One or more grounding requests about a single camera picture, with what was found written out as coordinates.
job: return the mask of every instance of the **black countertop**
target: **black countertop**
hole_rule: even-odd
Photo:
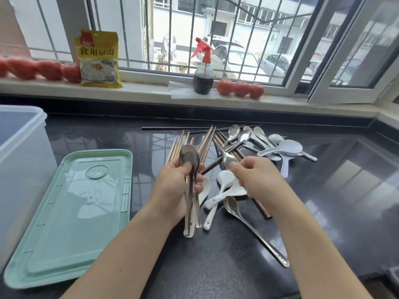
[[[142,126],[210,126],[231,123],[196,120],[50,115],[49,136],[57,163],[87,149],[128,149],[133,153],[131,217],[148,201],[155,176],[181,131],[142,131]],[[298,140],[318,158],[290,162],[287,181],[361,278],[399,265],[399,145],[365,127],[262,124],[265,134]],[[196,136],[195,144],[201,141]],[[206,163],[216,157],[212,146]],[[218,194],[216,167],[206,176],[210,196]],[[251,200],[240,201],[242,215],[286,254],[277,226],[266,221]],[[172,230],[142,298],[281,298],[298,293],[291,269],[282,268],[241,222],[217,211],[210,231],[183,236]],[[28,290],[0,285],[0,299],[58,298],[66,281]]]

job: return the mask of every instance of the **red tomato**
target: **red tomato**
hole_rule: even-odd
[[[249,84],[244,81],[238,81],[234,84],[234,92],[236,96],[243,98],[249,93]]]
[[[8,64],[7,59],[0,55],[0,78],[6,77],[9,70],[10,65]]]
[[[37,62],[37,70],[50,81],[62,80],[61,63],[56,60],[40,60]]]
[[[79,63],[68,63],[62,65],[61,73],[62,76],[71,83],[80,83],[82,80]]]
[[[37,75],[37,62],[28,58],[10,56],[8,58],[10,72],[22,80],[35,78]]]
[[[249,97],[253,98],[254,100],[259,99],[263,95],[264,92],[265,92],[265,89],[260,84],[253,83],[249,87]]]
[[[217,83],[217,91],[219,91],[220,95],[229,95],[234,92],[234,83],[231,80],[220,80]]]

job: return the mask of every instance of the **red spray nozzle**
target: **red spray nozzle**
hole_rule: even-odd
[[[205,55],[203,56],[202,59],[202,63],[206,63],[206,64],[210,64],[211,63],[211,51],[213,53],[215,53],[215,50],[211,47],[211,45],[209,45],[208,43],[206,43],[204,40],[200,39],[200,38],[196,38],[197,41],[197,49],[194,51],[192,58],[195,57],[198,53],[205,53]]]

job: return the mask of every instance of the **food packet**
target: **food packet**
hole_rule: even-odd
[[[118,34],[113,31],[82,30],[75,39],[82,84],[122,87],[118,71]]]

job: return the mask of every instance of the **car windshield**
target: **car windshield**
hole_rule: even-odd
[[[243,63],[244,54],[245,52],[243,51],[230,50],[229,64],[241,65]],[[252,53],[249,52],[247,53],[247,56],[245,57],[244,66],[251,66],[251,67],[258,66],[258,62],[256,61],[256,58]]]

